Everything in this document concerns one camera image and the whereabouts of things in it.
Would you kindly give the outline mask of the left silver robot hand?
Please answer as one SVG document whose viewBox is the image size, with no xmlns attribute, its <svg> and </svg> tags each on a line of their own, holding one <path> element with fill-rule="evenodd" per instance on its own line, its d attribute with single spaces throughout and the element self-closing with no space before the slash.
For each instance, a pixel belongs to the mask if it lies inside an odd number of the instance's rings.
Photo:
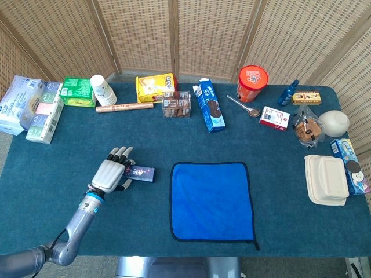
<svg viewBox="0 0 371 278">
<path fill-rule="evenodd" d="M 125 170 L 135 165 L 135 161 L 128 158 L 132 150 L 133 147 L 125 146 L 113 148 L 88 185 L 89 189 L 99 194 L 115 191 Z"/>
</svg>

